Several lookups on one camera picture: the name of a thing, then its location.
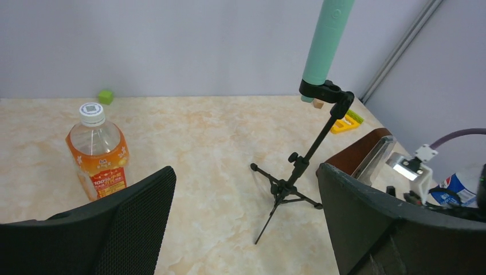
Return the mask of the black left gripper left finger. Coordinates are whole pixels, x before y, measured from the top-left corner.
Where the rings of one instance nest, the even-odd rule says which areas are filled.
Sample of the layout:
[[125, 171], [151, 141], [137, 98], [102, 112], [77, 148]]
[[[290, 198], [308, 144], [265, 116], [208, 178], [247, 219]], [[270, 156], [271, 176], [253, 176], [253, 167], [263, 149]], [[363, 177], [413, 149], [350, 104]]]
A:
[[176, 181], [167, 166], [46, 220], [1, 225], [1, 273], [154, 274]]

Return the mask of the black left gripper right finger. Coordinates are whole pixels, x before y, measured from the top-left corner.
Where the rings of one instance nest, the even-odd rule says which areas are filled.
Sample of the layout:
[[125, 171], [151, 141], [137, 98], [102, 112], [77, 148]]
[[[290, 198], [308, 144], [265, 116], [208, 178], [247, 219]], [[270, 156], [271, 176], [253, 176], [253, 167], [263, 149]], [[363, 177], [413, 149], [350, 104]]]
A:
[[415, 206], [328, 163], [316, 176], [340, 274], [485, 273], [485, 223]]

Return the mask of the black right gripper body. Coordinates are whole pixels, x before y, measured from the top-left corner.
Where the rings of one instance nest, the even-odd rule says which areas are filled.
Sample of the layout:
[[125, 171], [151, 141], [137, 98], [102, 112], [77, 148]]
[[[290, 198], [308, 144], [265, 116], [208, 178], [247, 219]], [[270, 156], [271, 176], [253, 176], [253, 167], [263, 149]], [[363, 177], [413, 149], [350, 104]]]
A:
[[459, 204], [447, 204], [447, 205], [440, 205], [437, 203], [431, 196], [431, 193], [437, 192], [437, 191], [444, 191], [447, 194], [454, 195], [454, 193], [444, 189], [444, 188], [439, 188], [437, 187], [438, 184], [431, 185], [427, 202], [423, 205], [421, 203], [421, 200], [417, 194], [415, 194], [413, 191], [408, 191], [403, 194], [405, 201], [431, 210], [435, 211], [438, 213], [450, 215], [453, 217], [458, 217], [458, 218], [464, 218], [472, 221], [479, 221], [479, 222], [485, 222], [485, 165], [482, 171], [482, 176], [480, 179], [480, 183], [477, 189], [477, 206], [478, 208], [471, 208], [471, 207], [465, 207], [461, 205], [461, 200], [459, 198]]

